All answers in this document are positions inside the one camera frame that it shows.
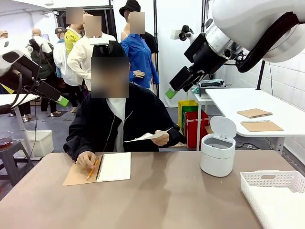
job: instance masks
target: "stool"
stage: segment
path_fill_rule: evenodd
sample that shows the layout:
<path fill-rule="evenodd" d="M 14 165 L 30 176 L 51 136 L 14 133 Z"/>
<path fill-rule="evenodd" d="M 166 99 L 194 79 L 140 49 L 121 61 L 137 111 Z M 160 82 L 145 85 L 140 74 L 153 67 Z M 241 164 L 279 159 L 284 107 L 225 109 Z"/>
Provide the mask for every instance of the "stool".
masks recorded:
<path fill-rule="evenodd" d="M 17 153 L 19 150 L 22 150 L 26 156 L 26 158 L 18 159 L 14 158 L 14 154 Z M 2 160 L 3 164 L 0 165 L 0 170 L 5 168 L 7 171 L 7 175 L 0 175 L 0 180 L 10 180 L 11 184 L 14 186 L 16 185 L 26 174 L 29 172 L 33 167 L 34 164 L 30 160 L 30 157 L 21 144 L 20 141 L 15 141 L 5 147 L 0 148 L 0 159 Z M 27 163 L 21 169 L 18 169 L 16 166 L 17 162 Z"/>

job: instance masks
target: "yellow crate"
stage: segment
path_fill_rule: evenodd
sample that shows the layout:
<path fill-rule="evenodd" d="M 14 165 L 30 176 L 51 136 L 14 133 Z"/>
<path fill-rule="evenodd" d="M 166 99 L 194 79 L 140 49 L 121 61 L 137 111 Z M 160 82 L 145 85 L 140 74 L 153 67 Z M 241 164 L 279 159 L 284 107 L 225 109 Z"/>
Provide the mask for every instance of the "yellow crate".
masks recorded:
<path fill-rule="evenodd" d="M 178 126 L 182 128 L 182 107 L 183 106 L 198 106 L 195 100 L 185 100 L 178 102 Z"/>

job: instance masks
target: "black hat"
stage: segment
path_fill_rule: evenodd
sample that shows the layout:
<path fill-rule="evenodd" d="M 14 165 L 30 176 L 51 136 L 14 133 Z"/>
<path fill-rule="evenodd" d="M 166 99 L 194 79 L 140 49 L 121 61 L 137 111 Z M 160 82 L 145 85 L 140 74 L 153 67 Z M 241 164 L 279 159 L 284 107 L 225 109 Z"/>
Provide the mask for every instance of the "black hat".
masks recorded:
<path fill-rule="evenodd" d="M 141 12 L 141 6 L 137 0 L 127 0 L 126 5 L 120 8 L 120 14 L 124 17 L 124 11 L 129 10 L 130 12 Z"/>
<path fill-rule="evenodd" d="M 109 45 L 95 45 L 92 57 L 126 57 L 123 47 L 117 41 L 109 41 Z"/>

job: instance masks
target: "red bowl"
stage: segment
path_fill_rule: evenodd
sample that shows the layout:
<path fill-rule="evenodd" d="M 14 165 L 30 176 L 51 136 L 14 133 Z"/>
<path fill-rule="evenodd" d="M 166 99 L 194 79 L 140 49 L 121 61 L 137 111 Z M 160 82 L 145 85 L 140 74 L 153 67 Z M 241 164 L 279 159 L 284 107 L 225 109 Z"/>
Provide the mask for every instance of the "red bowl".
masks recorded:
<path fill-rule="evenodd" d="M 0 147 L 9 145 L 13 141 L 13 132 L 0 132 Z"/>

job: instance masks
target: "white container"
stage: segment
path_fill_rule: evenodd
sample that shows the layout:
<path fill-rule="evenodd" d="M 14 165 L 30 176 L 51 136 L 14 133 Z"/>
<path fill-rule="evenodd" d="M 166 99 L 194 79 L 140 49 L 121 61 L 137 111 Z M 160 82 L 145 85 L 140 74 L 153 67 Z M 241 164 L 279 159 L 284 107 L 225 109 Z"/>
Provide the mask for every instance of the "white container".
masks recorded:
<path fill-rule="evenodd" d="M 255 196 L 250 186 L 287 187 L 292 192 L 305 193 L 305 178 L 297 171 L 270 170 L 242 172 L 240 175 L 241 190 L 264 229 L 273 229 L 273 220 L 277 219 L 271 219 L 268 215 L 264 214 L 264 208 L 260 204 L 260 199 Z"/>
<path fill-rule="evenodd" d="M 27 134 L 30 140 L 30 147 L 31 150 L 33 149 L 33 145 L 35 142 L 35 146 L 33 149 L 32 155 L 34 156 L 46 156 L 47 154 L 53 152 L 54 145 L 52 139 L 52 131 L 51 130 L 37 130 L 36 137 L 35 131 L 27 130 Z M 20 139 L 21 143 L 23 144 L 24 148 L 26 148 L 24 139 Z M 25 156 L 22 151 L 18 152 L 20 156 Z"/>
<path fill-rule="evenodd" d="M 225 177 L 233 169 L 236 125 L 228 118 L 215 116 L 211 119 L 209 134 L 201 140 L 200 168 L 215 177 Z"/>

